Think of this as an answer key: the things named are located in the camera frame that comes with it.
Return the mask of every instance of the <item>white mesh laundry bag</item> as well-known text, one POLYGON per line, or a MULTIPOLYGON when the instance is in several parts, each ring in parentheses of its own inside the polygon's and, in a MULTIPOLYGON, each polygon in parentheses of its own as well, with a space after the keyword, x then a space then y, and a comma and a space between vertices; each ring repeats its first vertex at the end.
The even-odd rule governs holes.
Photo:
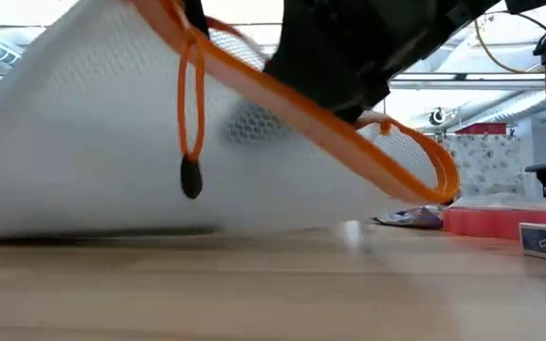
POLYGON ((209 26, 212 41, 173 0, 82 0, 31 45, 0 83, 0 238, 255 233, 455 194, 433 140, 381 117, 357 131, 262 74, 264 56, 232 28, 209 26), (199 162, 194 199, 183 158, 199 162))

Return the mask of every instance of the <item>wooden table surface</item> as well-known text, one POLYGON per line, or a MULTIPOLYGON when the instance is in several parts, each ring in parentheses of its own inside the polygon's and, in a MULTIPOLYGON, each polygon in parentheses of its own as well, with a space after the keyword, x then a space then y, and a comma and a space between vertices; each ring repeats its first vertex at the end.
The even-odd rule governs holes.
POLYGON ((546 340, 546 260, 357 223, 0 245, 0 340, 546 340))

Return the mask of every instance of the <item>ceiling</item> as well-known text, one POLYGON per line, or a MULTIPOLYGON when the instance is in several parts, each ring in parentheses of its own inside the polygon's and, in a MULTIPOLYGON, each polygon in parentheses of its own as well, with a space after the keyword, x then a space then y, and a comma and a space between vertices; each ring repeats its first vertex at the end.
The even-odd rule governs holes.
MULTIPOLYGON (((0 74, 11 67, 16 57, 48 26, 52 25, 77 0, 0 0, 0 74)), ((267 53, 273 53, 281 33, 283 0, 202 0, 207 15, 236 26, 267 53)), ((490 11, 505 9, 500 3, 490 11)), ((546 25, 546 7, 527 13, 546 25)), ((517 69, 539 67, 532 55, 544 31, 519 17, 490 14, 481 19, 482 36, 502 62, 517 69)), ((440 49, 411 67, 408 73, 497 73, 504 72, 485 55, 470 25, 457 32, 440 49)), ((424 113, 432 108, 448 110, 478 100, 482 91, 488 97, 506 96, 503 89, 479 86, 473 89, 440 90, 435 82, 418 81, 411 86, 392 90, 379 110, 418 126, 426 124, 424 113)))

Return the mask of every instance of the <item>yellow cable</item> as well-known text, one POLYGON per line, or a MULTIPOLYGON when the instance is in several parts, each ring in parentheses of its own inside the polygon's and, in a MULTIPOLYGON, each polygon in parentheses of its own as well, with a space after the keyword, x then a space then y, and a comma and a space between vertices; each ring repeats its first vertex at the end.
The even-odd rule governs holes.
POLYGON ((475 32, 478 35, 478 40, 480 41, 480 44, 482 45, 483 50, 485 51, 485 54, 488 55, 488 57, 492 60, 492 62, 494 62, 496 65, 500 66, 501 68, 503 68, 503 69, 505 69, 505 70, 507 70, 507 71, 509 71, 511 73, 517 73, 517 74, 536 73, 536 71, 517 70, 517 69, 514 69, 513 67, 510 67, 510 66, 507 66, 507 65, 501 63, 501 61, 499 61, 496 57, 494 57, 492 52, 490 52, 490 49, 488 48, 488 46, 483 41, 482 33, 480 31, 480 24, 478 24, 477 19, 474 21, 474 23, 475 23, 475 32))

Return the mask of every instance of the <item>wooden table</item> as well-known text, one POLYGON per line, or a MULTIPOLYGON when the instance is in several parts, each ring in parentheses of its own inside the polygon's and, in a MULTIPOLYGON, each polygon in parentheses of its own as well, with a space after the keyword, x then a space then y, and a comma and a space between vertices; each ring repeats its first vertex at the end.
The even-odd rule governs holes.
POLYGON ((357 223, 0 245, 0 340, 546 340, 546 260, 357 223))

